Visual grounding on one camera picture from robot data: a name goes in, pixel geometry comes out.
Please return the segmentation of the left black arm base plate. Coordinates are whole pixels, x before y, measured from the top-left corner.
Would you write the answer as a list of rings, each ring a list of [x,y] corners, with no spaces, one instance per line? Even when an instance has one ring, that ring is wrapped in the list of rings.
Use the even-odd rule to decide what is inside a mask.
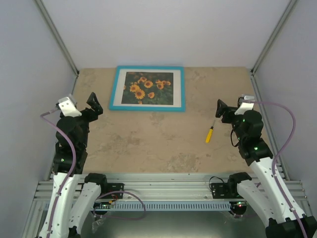
[[[110,193],[113,191],[123,191],[124,190],[124,184],[123,183],[109,183],[107,185],[106,193]],[[110,200],[118,200],[123,198],[123,193],[114,193],[109,194],[104,197],[104,199],[110,199]]]

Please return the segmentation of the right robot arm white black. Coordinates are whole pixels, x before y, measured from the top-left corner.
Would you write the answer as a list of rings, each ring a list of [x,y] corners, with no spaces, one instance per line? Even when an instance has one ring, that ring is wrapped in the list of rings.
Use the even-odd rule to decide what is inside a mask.
[[[253,109],[253,97],[238,99],[236,107],[217,101],[215,116],[232,126],[237,136],[236,147],[260,181],[262,194],[247,173],[229,176],[227,192],[233,198],[242,197],[256,212],[265,226],[268,238],[312,238],[317,220],[308,216],[287,188],[277,166],[276,156],[262,139],[262,115]]]

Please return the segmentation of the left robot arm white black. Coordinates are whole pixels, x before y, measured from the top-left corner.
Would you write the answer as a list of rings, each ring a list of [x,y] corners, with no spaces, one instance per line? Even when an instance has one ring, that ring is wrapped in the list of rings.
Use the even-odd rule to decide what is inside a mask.
[[[53,159],[53,190],[40,238],[79,238],[91,207],[97,198],[108,194],[106,176],[90,173],[77,201],[76,187],[87,159],[89,124],[103,114],[97,96],[92,92],[88,107],[79,111],[72,95],[41,114],[41,119],[56,130],[57,143]]]

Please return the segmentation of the aluminium corner post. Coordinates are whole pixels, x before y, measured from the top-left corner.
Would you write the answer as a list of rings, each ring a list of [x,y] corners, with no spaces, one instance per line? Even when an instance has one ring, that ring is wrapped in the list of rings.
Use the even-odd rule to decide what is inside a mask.
[[[78,76],[79,74],[79,70],[77,69],[62,37],[60,36],[47,8],[44,5],[44,2],[42,0],[34,0],[34,3],[36,5],[36,7],[38,8],[40,14],[42,15],[48,29],[50,30],[53,38],[55,39],[56,43],[58,44],[62,54],[64,55],[67,63],[69,64],[69,66],[71,67],[73,73]]]
[[[282,31],[284,25],[286,24],[288,18],[292,14],[292,12],[293,12],[294,8],[296,7],[297,3],[298,3],[298,0],[290,0],[289,3],[287,4],[286,9],[284,10],[282,16],[278,20],[274,30],[272,31],[269,39],[267,40],[264,48],[262,49],[262,51],[261,51],[258,59],[256,60],[253,68],[250,70],[250,73],[251,73],[252,76],[254,76],[256,74],[256,72],[258,71],[258,69],[261,66],[262,62],[264,61],[266,55],[270,51],[270,49],[273,46],[275,40],[277,39],[278,35]]]

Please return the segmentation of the yellow handled screwdriver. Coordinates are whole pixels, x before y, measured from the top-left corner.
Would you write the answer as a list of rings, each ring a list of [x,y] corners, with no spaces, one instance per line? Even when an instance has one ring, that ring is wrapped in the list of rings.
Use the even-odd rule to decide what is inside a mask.
[[[205,143],[209,143],[210,140],[211,140],[211,137],[212,137],[212,134],[213,134],[213,129],[214,129],[214,124],[215,124],[215,120],[212,122],[212,125],[208,131],[208,134],[206,136],[206,139],[205,139]]]

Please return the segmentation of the sunflower photo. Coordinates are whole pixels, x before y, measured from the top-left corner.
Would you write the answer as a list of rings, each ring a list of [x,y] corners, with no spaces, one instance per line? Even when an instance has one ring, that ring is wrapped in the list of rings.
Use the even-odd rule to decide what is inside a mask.
[[[121,103],[173,105],[173,73],[127,72]]]

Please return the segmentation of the left aluminium corner post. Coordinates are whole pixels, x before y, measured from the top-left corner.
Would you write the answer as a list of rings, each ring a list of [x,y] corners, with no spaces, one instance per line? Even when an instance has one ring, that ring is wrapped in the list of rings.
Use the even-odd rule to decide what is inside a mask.
[[[58,44],[62,54],[64,55],[67,63],[69,64],[69,66],[71,67],[73,73],[78,76],[79,74],[79,70],[77,69],[62,37],[60,36],[47,8],[44,5],[44,2],[42,0],[34,0],[34,3],[36,5],[36,7],[38,8],[40,14],[42,15],[48,29],[50,30],[53,38],[55,39],[56,43]]]

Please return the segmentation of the right aluminium corner post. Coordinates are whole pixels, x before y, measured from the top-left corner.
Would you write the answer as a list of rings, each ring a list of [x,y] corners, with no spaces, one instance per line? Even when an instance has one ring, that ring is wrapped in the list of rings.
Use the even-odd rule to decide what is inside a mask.
[[[267,40],[264,48],[262,49],[262,51],[261,51],[258,59],[256,60],[253,68],[250,70],[250,73],[251,73],[252,76],[254,76],[256,74],[256,72],[258,71],[258,69],[261,66],[262,62],[264,61],[266,55],[270,51],[270,49],[273,46],[275,40],[277,39],[278,35],[282,31],[284,25],[286,24],[288,18],[292,14],[292,12],[293,12],[294,8],[296,7],[297,3],[298,3],[298,0],[290,0],[289,3],[287,4],[286,9],[284,10],[282,16],[278,20],[274,30],[272,31],[269,39]]]

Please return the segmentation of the aluminium rail base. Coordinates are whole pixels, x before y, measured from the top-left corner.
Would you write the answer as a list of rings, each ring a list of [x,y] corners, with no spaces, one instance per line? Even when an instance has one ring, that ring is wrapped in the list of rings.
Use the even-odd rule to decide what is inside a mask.
[[[142,201],[213,201],[209,188],[212,176],[227,181],[229,174],[203,173],[109,173],[110,183],[123,183],[124,191],[133,193]],[[301,182],[285,181],[296,201],[306,200]],[[36,188],[34,200],[50,201],[53,190],[53,177],[48,181],[40,181]]]

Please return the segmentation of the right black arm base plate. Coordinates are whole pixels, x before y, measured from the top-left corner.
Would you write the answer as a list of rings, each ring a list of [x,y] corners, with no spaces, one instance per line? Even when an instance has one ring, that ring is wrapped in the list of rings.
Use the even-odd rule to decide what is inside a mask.
[[[209,189],[211,190],[213,199],[230,198],[228,184],[219,177],[212,176],[209,179]]]

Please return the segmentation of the teal wooden photo frame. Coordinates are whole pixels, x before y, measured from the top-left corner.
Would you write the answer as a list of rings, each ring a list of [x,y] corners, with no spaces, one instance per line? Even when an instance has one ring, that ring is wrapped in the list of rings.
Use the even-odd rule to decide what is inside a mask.
[[[127,72],[171,72],[173,73],[173,105],[122,104],[123,87]],[[109,109],[113,111],[156,111],[184,112],[185,103],[185,70],[181,66],[118,66],[115,73],[110,97]]]

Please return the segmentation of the clear plastic bag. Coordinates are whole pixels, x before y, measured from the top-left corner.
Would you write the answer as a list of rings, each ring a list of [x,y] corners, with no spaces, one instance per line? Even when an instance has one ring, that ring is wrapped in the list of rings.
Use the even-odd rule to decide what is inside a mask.
[[[95,215],[92,222],[92,233],[95,234],[98,229],[105,223],[106,217],[102,215]]]

